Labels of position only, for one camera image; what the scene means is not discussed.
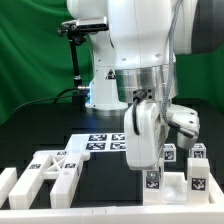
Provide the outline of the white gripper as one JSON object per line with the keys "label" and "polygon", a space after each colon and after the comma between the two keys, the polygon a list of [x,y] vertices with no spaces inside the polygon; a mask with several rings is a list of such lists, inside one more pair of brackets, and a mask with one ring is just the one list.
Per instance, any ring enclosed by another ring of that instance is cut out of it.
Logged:
{"label": "white gripper", "polygon": [[144,100],[137,106],[137,127],[140,134],[136,135],[132,110],[133,107],[130,107],[124,117],[127,164],[131,170],[150,170],[159,160],[167,138],[167,126],[162,124],[159,105]]}

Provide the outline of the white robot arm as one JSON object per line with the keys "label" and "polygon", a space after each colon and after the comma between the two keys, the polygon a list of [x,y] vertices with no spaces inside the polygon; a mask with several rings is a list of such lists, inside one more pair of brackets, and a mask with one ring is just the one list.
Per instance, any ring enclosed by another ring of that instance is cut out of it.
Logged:
{"label": "white robot arm", "polygon": [[94,56],[114,64],[132,170],[158,164],[170,129],[190,149],[198,113],[175,105],[177,54],[208,53],[224,44],[224,0],[67,0],[75,29],[103,36]]}

